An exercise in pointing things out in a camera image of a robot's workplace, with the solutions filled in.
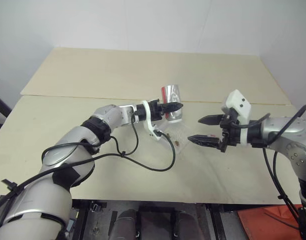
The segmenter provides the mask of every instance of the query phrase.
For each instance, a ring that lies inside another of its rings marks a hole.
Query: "silver robot arm segment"
[[[306,121],[300,117],[306,106],[294,117],[269,117],[268,113],[259,120],[249,120],[250,104],[235,90],[225,99],[222,110],[224,114],[208,115],[198,121],[219,125],[223,129],[221,138],[194,135],[188,140],[200,146],[217,148],[223,153],[227,146],[246,143],[254,148],[267,148],[285,155],[299,179],[299,195],[304,207],[299,209],[299,225],[302,238],[306,239]]]
[[[177,102],[158,104],[158,100],[149,102],[149,105],[152,121],[183,106]],[[115,128],[145,119],[146,112],[142,104],[98,108],[81,126],[74,127],[55,147],[47,151],[42,159],[40,173],[91,159],[92,155],[99,152],[100,146],[110,140]],[[70,143],[86,145],[59,146]],[[0,227],[0,240],[62,239],[72,206],[69,190],[86,180],[94,167],[95,163],[90,161],[47,174],[27,185],[15,199]]]

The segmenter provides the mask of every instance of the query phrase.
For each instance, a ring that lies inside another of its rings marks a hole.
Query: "white wall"
[[[293,91],[306,84],[306,0],[0,0],[10,107],[54,46],[258,55],[294,104],[306,102]]]
[[[299,109],[306,104],[306,1],[293,6],[292,11],[275,41],[261,53],[261,58]]]

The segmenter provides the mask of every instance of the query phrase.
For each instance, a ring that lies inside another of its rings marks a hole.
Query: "wooden table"
[[[223,98],[239,89],[253,103],[252,119],[267,112],[291,116],[296,109],[256,56],[169,52],[128,52],[56,48],[22,91],[24,95],[0,130],[0,180],[20,183],[41,167],[41,152],[107,104],[125,105],[160,97],[160,87],[179,84],[183,122],[178,136],[221,135],[218,126],[197,123],[220,114]],[[155,168],[171,161],[169,146],[152,140],[136,125],[140,144],[133,158]],[[113,132],[122,149],[135,145],[132,128]],[[261,149],[228,147],[226,153],[184,142],[174,167],[152,172],[125,159],[96,162],[94,173],[72,188],[73,198],[184,203],[282,204],[269,177]],[[110,141],[101,154],[116,152]],[[278,176],[288,196],[300,203],[299,184],[280,155]],[[7,189],[0,182],[0,194]]]

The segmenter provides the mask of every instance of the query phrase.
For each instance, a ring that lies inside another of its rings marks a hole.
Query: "red cloth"
[[[297,222],[286,205],[262,207],[238,211],[238,216],[250,240],[300,240],[297,229],[289,227],[276,219],[298,227]]]

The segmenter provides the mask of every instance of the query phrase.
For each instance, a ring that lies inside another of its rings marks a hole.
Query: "metal bracket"
[[[143,100],[142,101],[145,111],[146,111],[146,120],[144,122],[144,128],[146,129],[146,131],[149,133],[150,136],[154,137],[155,140],[159,140],[161,139],[160,136],[157,136],[154,131],[158,130],[158,127],[156,126],[156,124],[152,125],[152,121],[151,121],[151,110],[149,108],[148,102]]]

